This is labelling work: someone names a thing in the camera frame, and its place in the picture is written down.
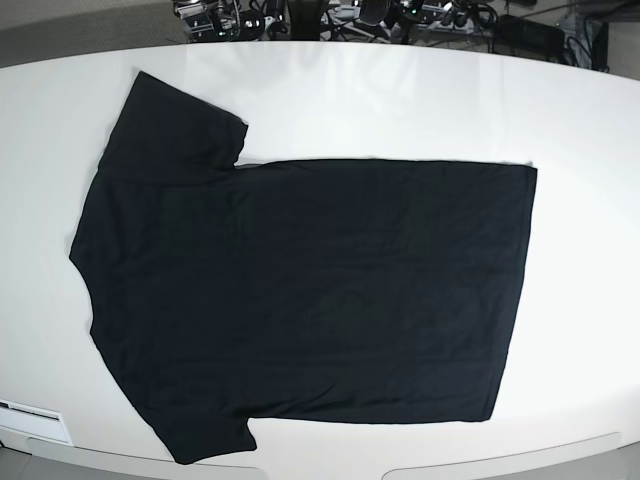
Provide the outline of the black T-shirt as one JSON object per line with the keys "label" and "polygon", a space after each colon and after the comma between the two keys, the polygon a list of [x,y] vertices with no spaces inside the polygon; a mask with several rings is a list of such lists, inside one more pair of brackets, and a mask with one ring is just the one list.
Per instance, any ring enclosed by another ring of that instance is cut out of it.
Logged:
{"label": "black T-shirt", "polygon": [[252,418],[488,420],[536,170],[379,159],[241,167],[247,130],[138,74],[70,250],[91,337],[173,459],[255,450]]}

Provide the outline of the grey power strip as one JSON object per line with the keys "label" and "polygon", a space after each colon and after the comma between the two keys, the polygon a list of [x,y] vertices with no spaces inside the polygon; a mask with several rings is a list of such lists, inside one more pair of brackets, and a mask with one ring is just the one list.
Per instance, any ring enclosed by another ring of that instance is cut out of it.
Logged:
{"label": "grey power strip", "polygon": [[471,33],[475,30],[470,14],[452,2],[445,4],[401,2],[396,8],[400,17],[408,23],[430,31]]}

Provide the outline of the black box on floor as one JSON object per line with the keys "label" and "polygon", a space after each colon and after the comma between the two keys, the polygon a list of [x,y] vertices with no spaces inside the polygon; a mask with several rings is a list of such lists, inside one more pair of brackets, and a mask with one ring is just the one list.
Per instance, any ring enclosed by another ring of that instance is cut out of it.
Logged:
{"label": "black box on floor", "polygon": [[498,18],[493,39],[507,47],[545,55],[559,54],[565,46],[565,33],[561,29],[512,15]]}

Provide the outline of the white label plate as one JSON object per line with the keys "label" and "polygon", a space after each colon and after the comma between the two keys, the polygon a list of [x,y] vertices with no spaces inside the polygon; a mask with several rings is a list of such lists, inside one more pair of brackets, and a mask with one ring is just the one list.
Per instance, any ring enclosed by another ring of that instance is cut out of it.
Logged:
{"label": "white label plate", "polygon": [[60,413],[4,399],[1,400],[1,428],[29,438],[73,445]]}

